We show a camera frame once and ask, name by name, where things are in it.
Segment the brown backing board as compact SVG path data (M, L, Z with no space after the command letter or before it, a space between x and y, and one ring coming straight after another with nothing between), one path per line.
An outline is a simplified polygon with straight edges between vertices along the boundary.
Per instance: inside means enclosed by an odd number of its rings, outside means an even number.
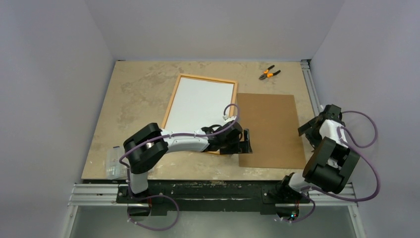
M239 93L240 125L250 132L251 154L239 155L245 168L303 169L303 141L293 95Z

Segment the photo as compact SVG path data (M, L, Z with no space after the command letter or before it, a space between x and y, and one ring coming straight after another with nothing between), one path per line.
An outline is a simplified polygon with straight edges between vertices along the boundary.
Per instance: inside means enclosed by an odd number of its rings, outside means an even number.
M233 116L228 105L236 102L237 89L237 81L180 74L161 128L179 132L225 124L224 117Z

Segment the orange wooden picture frame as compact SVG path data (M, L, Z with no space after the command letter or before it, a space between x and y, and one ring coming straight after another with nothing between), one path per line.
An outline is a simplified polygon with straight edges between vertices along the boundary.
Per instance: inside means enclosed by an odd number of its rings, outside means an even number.
M176 80L163 122L168 152L202 152L207 144L201 128L224 125L234 115L236 81L180 74Z

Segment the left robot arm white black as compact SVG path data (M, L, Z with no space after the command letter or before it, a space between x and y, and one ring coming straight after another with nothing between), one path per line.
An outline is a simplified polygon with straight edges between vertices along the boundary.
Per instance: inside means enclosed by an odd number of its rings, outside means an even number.
M141 203L148 196L148 173L166 154L182 151L218 152L221 155L251 154L248 129L243 129L236 116L225 118L224 124L204 126L195 131L173 132L150 123L126 139L120 163L128 171L128 196Z

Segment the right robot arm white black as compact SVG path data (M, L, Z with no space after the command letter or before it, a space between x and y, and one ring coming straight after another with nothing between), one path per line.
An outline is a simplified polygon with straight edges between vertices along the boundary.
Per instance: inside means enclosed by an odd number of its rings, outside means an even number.
M304 190L318 188L339 194L348 183L360 156L347 145L341 108L327 105L318 116L298 128L313 148L313 154L300 174L291 173L275 186L285 202L299 200Z

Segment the orange black pliers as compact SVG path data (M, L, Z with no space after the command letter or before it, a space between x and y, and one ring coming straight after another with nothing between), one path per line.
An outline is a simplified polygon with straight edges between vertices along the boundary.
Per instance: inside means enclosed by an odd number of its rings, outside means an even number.
M280 72L281 72L281 70L278 70L278 71L276 71L276 72L270 72L273 68L275 67L275 65L271 65L270 67L268 67L264 72L263 72L263 74L259 77L259 80L264 80L264 79L266 79L266 78L271 78L271 77L273 77L273 76L276 76L276 75L278 75Z

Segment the clear plastic screw box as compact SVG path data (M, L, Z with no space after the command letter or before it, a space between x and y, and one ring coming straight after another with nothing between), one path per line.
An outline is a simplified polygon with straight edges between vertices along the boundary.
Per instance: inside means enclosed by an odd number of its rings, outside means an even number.
M107 151L105 160L105 175L108 180L128 179L127 168L119 162L125 154L125 149L114 146Z

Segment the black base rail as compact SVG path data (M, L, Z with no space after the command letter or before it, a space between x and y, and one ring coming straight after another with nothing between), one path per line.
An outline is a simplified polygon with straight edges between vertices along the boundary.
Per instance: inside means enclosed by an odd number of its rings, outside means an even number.
M152 216L176 210L289 216L310 202L280 180L150 180L148 189L136 195L119 185L116 203L143 205Z

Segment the aluminium extrusion rail front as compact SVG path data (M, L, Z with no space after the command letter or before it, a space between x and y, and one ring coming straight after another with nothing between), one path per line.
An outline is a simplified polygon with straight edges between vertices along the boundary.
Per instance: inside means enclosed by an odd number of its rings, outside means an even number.
M220 184L209 186L192 186L182 188L180 185L170 185L169 188L162 188L158 194L165 195L174 199L179 205L182 202L251 202L256 201L262 204L296 204L296 199L281 199L268 194L268 187L260 188L253 185L234 185L233 191L228 192L228 187ZM137 204L131 200L127 192L127 185L116 184L76 184L72 190L70 203L73 205L114 205L114 204ZM324 194L315 189L307 191L306 196L300 202L308 204L312 199L321 205L344 204L348 199L355 199L352 185L346 185L340 194Z

